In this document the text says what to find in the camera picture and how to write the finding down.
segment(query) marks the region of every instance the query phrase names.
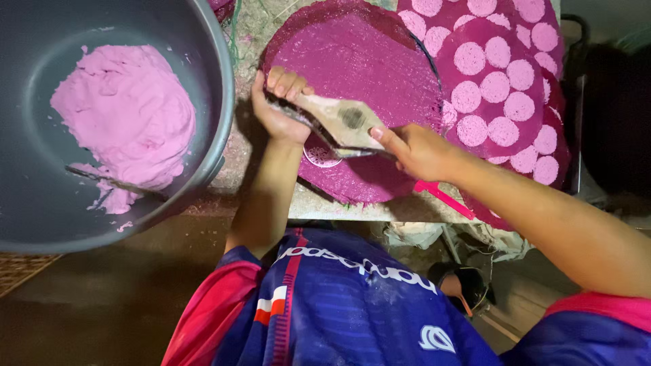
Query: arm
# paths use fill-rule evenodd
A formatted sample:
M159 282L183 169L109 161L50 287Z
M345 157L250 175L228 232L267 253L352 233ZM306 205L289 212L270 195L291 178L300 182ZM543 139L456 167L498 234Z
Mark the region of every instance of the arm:
M519 176L409 125L371 134L399 169L465 190L507 220L584 289L651 298L651 239L563 192Z
M310 134L308 127L269 106L263 84L264 75L258 71L251 89L253 111L270 139L251 190L235 213L225 248L227 252L245 246L258 259L283 237L303 144ZM293 72L285 73L279 66L269 72L267 90L290 101L298 93L314 92L306 86L304 78Z

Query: pink plastic handle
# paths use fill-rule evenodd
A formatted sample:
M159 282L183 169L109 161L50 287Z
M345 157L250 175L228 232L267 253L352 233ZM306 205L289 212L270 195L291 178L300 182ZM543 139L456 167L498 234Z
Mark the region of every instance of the pink plastic handle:
M434 197L440 199L443 201L443 203L447 204L448 206L452 207L460 213L461 215L464 215L468 220L472 220L475 218L475 213L470 211L468 207L460 204L456 199L453 199L452 197L448 196L445 194L443 191L439 189L439 182L425 182L424 180L419 180L416 182L416 186L413 188L416 192L422 192L423 190L426 190L430 192L431 195Z

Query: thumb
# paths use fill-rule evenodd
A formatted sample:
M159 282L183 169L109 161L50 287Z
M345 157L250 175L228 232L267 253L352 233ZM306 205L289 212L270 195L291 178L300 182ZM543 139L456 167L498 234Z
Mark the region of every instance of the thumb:
M264 85L264 74L262 71L258 70L257 73L255 74L255 80L253 82L253 86L251 87L251 100L253 101L253 105L258 105L258 106L263 106L266 104L267 100L264 97L264 91L262 91L262 87Z
M395 132L384 126L376 126L370 129L370 135L384 148L392 152L399 160L406 158L409 152L409 145L405 143Z

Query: hand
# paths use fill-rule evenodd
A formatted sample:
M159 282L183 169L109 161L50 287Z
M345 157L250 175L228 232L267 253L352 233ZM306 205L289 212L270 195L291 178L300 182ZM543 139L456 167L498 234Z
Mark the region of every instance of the hand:
M256 117L267 129L271 138L302 146L310 136L310 128L271 108L264 96L263 84L264 74L258 71L251 88L253 112ZM307 86L304 77L298 77L295 72L286 73L282 66L274 66L269 71L267 90L278 98L285 98L290 102L301 92L314 94L314 89Z
M373 127L370 134L398 158L398 170L426 182L454 183L459 163L470 157L436 132L417 124L392 129Z

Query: white stripe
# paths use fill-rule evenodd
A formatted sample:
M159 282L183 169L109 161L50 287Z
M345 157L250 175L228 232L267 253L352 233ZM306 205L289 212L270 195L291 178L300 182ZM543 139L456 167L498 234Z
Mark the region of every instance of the white stripe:
M257 309L263 310L263 311L266 311L266 312L269 313L271 311L271 305L273 304L274 301L276 301L276 300L285 300L286 297L287 297L287 286L277 287L273 291L273 297L271 298L271 300L265 300L265 299L259 299L258 300Z

